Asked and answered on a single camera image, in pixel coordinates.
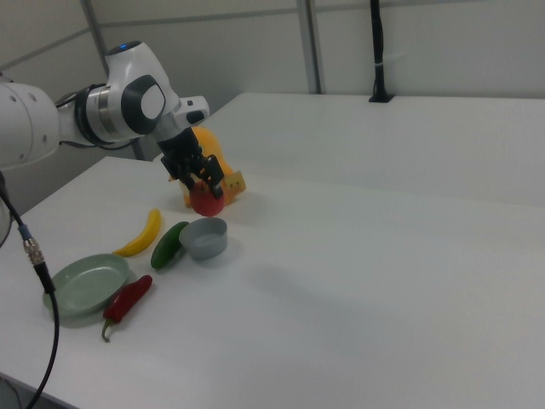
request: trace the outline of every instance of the toy fruit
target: toy fruit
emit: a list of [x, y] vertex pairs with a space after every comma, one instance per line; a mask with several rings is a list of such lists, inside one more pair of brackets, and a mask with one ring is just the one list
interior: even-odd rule
[[153, 279], [150, 275], [145, 275], [132, 284], [123, 287], [117, 295], [113, 298], [110, 306], [104, 311], [102, 315], [106, 319], [104, 327], [102, 328], [102, 339], [107, 343], [110, 342], [110, 338], [106, 336], [106, 329], [113, 324], [121, 322], [123, 317], [129, 312], [131, 308], [140, 300], [144, 294], [152, 286]]
[[216, 199], [203, 181], [195, 182], [193, 189], [189, 192], [189, 200], [192, 208], [201, 216], [215, 216], [225, 207], [225, 194]]
[[142, 233], [140, 233], [138, 237], [132, 241], [128, 242], [124, 247], [115, 250], [112, 253], [122, 257], [129, 257], [145, 250], [151, 243], [153, 243], [153, 240], [155, 240], [159, 234], [159, 230], [161, 229], [161, 220], [161, 212], [158, 209], [151, 210]]
[[151, 264], [156, 270], [163, 268], [175, 256], [181, 248], [180, 233], [188, 222], [179, 222], [169, 229], [159, 240], [153, 250]]

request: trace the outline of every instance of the black pole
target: black pole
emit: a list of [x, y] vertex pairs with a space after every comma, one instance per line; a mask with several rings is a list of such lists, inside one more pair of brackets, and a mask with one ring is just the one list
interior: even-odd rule
[[375, 53], [375, 84], [373, 86], [373, 96], [369, 102], [387, 103], [393, 95], [386, 92], [384, 86], [384, 61], [382, 53], [384, 52], [384, 41], [382, 36], [381, 6], [379, 0], [371, 1], [371, 23], [373, 25], [373, 51]]

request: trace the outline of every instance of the yellow banana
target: yellow banana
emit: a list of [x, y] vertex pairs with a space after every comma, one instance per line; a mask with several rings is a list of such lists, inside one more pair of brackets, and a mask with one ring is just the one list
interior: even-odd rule
[[155, 240], [159, 234], [159, 230], [161, 229], [161, 220], [161, 212], [158, 209], [151, 210], [147, 216], [147, 223], [144, 230], [142, 230], [142, 233], [140, 233], [138, 237], [127, 243], [121, 249], [113, 251], [113, 254], [117, 254], [118, 256], [122, 257], [129, 257], [145, 250], [151, 243], [153, 243], [153, 240]]

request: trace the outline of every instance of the red tomato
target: red tomato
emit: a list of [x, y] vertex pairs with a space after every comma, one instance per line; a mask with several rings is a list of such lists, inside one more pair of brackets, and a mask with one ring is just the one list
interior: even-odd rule
[[204, 181], [197, 181], [189, 192], [189, 201], [199, 215], [212, 217], [225, 207], [225, 193], [216, 199]]

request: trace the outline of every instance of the white wall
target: white wall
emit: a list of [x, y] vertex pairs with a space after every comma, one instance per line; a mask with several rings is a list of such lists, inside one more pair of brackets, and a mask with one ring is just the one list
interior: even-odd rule
[[[43, 89], [54, 101], [106, 80], [80, 2], [0, 0], [0, 38], [0, 71]], [[130, 150], [115, 154], [134, 157]], [[10, 197], [25, 212], [104, 156], [98, 149], [60, 147], [37, 164], [6, 170]]]
[[[316, 4], [327, 93], [368, 95], [375, 75], [369, 0]], [[381, 4], [389, 92], [545, 96], [543, 0]]]
[[[374, 78], [369, 0], [315, 3], [325, 92], [369, 94]], [[133, 39], [148, 43], [173, 88], [181, 96], [204, 95], [212, 112], [243, 92], [304, 94], [311, 86], [298, 9], [303, 1], [91, 4], [107, 48]], [[545, 1], [381, 4], [388, 91], [545, 96]], [[106, 80], [80, 2], [0, 0], [0, 37], [0, 70], [45, 89], [53, 99]], [[158, 154], [153, 141], [143, 142], [147, 158]], [[39, 164], [6, 172], [15, 204], [29, 209], [104, 154], [61, 148]], [[130, 150], [113, 155], [133, 158]]]
[[[211, 112], [243, 92], [307, 93], [295, 0], [93, 0], [106, 47], [147, 43], [180, 96]], [[159, 154], [145, 141], [147, 158]]]

